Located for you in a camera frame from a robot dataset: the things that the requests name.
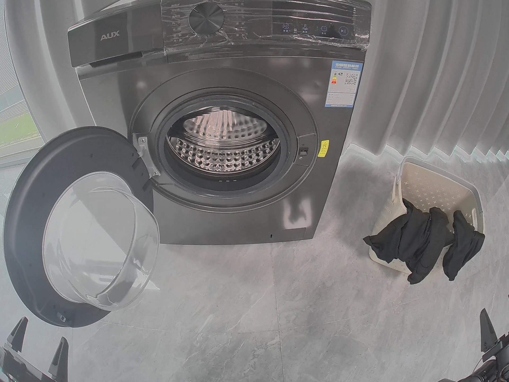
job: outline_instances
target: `black cloth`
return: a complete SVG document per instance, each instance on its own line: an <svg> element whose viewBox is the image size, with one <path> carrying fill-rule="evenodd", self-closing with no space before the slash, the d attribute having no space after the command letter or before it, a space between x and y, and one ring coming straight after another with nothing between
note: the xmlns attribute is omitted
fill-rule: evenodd
<svg viewBox="0 0 509 382"><path fill-rule="evenodd" d="M484 243L484 234L474 230L461 211L454 212L453 228L455 239L444 256L442 266L445 275L453 281L458 271L472 259Z"/></svg>
<svg viewBox="0 0 509 382"><path fill-rule="evenodd" d="M391 221L377 235L366 236L366 242L377 257L391 263L400 259L412 271L410 284L422 281L435 266L442 249L452 242L447 229L449 220L439 208L422 212L403 199L407 213Z"/></svg>
<svg viewBox="0 0 509 382"><path fill-rule="evenodd" d="M447 215L440 208L429 209L429 232L428 238L408 260L407 267L412 274L408 277L410 284L421 282L435 267L442 249L447 245L450 236Z"/></svg>

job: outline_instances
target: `front-load washing machine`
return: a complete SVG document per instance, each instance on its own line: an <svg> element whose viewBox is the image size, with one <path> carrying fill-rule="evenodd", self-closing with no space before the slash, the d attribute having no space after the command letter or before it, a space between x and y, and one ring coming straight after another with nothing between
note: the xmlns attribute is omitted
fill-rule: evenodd
<svg viewBox="0 0 509 382"><path fill-rule="evenodd" d="M96 126L48 142L12 191L22 301L79 327L136 298L160 242L312 238L370 21L362 0L120 0L69 29Z"/></svg>

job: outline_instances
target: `tile floor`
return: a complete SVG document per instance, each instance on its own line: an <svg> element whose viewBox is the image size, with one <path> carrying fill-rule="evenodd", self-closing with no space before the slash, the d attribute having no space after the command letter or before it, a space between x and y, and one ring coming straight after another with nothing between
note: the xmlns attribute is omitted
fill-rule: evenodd
<svg viewBox="0 0 509 382"><path fill-rule="evenodd" d="M427 161L480 192L486 241L454 282L438 271L410 286L372 262L371 233L401 156L352 146L340 161L312 240L265 245L161 245L139 301L77 329L24 308L0 262L0 339L29 318L23 355L46 371L60 337L70 381L404 381L459 379L480 359L479 312L509 325L509 161ZM20 167L0 170L0 214Z"/></svg>

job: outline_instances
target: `energy label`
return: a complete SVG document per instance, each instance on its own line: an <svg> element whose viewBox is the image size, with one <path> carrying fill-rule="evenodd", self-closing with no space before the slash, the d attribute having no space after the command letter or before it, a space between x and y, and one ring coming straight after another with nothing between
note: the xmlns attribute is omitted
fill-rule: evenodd
<svg viewBox="0 0 509 382"><path fill-rule="evenodd" d="M361 73L360 62L332 61L325 107L353 107Z"/></svg>

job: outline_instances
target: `washing machine door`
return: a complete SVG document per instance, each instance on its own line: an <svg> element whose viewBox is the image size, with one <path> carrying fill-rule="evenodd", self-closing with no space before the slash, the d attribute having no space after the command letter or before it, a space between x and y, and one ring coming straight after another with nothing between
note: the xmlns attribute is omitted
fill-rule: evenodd
<svg viewBox="0 0 509 382"><path fill-rule="evenodd" d="M3 248L23 303L42 320L82 327L143 291L159 248L149 173L103 127L45 144L11 193Z"/></svg>

